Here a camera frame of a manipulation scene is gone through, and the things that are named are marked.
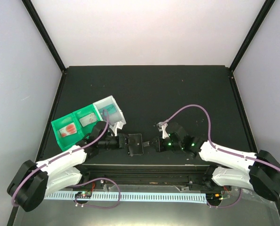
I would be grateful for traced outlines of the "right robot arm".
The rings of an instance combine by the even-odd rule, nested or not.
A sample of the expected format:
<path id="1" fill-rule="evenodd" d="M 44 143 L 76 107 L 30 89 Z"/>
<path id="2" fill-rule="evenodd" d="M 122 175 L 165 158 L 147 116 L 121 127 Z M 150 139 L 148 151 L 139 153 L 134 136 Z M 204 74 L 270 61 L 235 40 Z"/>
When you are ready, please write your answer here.
<path id="1" fill-rule="evenodd" d="M 236 186 L 253 190 L 259 196 L 277 201 L 280 196 L 280 164 L 271 153 L 261 150 L 247 153 L 212 144 L 200 137 L 191 137 L 178 123 L 159 123 L 160 137 L 143 143 L 157 152 L 182 151 L 194 159 L 213 162 L 218 166 L 204 176 L 203 184 L 213 190 L 218 186 Z"/>

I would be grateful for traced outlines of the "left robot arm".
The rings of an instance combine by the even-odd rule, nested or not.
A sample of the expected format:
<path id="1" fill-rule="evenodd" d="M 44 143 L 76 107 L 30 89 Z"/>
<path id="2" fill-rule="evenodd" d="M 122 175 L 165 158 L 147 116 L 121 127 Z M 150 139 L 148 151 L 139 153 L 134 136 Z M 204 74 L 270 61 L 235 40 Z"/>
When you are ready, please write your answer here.
<path id="1" fill-rule="evenodd" d="M 94 183 L 83 167 L 86 160 L 98 155 L 101 149 L 126 149 L 135 143 L 131 135 L 115 135 L 107 122 L 99 121 L 67 151 L 43 161 L 25 161 L 7 188 L 11 203 L 29 212 L 54 192 L 67 187 L 85 188 Z"/>

